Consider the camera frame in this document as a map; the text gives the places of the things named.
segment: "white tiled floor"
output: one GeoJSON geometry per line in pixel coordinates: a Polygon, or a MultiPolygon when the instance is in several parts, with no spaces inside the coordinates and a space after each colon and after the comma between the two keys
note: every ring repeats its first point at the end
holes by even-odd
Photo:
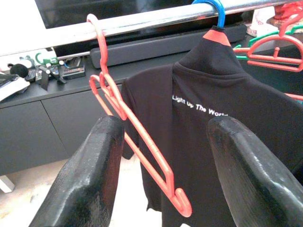
{"type": "MultiPolygon", "coordinates": [[[[7,175],[16,188],[0,191],[0,227],[27,227],[66,160],[7,175]]],[[[140,162],[121,160],[110,227],[160,227],[161,213],[149,209],[144,195],[140,162]]]]}

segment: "metal rod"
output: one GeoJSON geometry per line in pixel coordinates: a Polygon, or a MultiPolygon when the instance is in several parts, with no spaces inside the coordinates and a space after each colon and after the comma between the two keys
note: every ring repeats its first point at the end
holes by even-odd
{"type": "MultiPolygon", "coordinates": [[[[268,6],[276,6],[298,0],[221,0],[226,14],[233,14],[268,6]]],[[[144,13],[137,13],[122,17],[113,17],[100,20],[100,26],[105,36],[138,31],[143,28],[155,28],[172,24],[201,20],[216,16],[216,10],[209,4],[201,3],[161,9],[144,13]]],[[[96,39],[96,33],[91,23],[62,26],[46,29],[31,37],[23,38],[12,46],[9,51],[0,53],[0,56],[32,51],[46,47],[72,44],[96,39]]]]}

